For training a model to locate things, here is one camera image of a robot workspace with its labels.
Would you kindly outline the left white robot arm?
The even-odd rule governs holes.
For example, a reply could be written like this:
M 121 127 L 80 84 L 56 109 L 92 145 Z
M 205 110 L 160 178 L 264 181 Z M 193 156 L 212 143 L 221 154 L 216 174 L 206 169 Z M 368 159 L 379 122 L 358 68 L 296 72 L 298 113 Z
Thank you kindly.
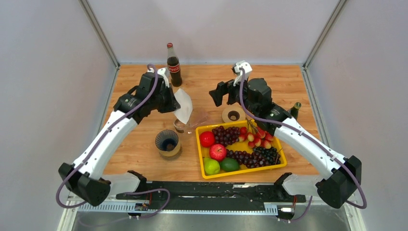
M 141 174 L 131 170 L 122 175 L 103 172 L 125 137 L 153 110 L 169 113 L 180 109 L 168 76 L 162 69 L 144 73 L 138 85 L 118 98 L 105 126 L 83 154 L 59 167 L 62 185 L 84 203 L 98 206 L 108 196 L 121 193 L 135 199 L 146 195 Z

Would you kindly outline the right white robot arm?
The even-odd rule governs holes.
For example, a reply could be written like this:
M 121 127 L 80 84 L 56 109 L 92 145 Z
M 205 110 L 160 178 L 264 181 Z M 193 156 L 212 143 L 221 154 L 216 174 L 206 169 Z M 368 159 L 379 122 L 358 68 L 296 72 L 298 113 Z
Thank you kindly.
M 275 195 L 287 201 L 293 195 L 317 196 L 327 205 L 340 208 L 352 204 L 349 198 L 359 191 L 364 209 L 367 200 L 361 188 L 362 163 L 354 155 L 345 157 L 306 131 L 290 113 L 272 100 L 272 89 L 263 78 L 235 83 L 219 82 L 209 92 L 216 106 L 228 96 L 228 105 L 238 103 L 256 124 L 302 155 L 319 172 L 317 177 L 288 173 L 275 187 Z

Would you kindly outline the white paper coffee filter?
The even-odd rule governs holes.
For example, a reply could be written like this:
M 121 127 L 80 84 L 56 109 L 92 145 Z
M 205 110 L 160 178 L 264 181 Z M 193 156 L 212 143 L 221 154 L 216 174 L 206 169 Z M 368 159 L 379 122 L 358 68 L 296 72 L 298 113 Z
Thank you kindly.
M 174 112 L 176 118 L 183 124 L 187 124 L 192 114 L 192 100 L 190 95 L 182 88 L 174 94 L 180 108 Z

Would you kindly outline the blue glass coffee dripper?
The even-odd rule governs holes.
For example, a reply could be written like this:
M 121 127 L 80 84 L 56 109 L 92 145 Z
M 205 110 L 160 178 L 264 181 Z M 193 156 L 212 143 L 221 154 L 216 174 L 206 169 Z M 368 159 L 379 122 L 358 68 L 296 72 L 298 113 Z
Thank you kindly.
M 160 151 L 172 151 L 179 143 L 179 137 L 173 130 L 163 130 L 156 135 L 155 145 Z

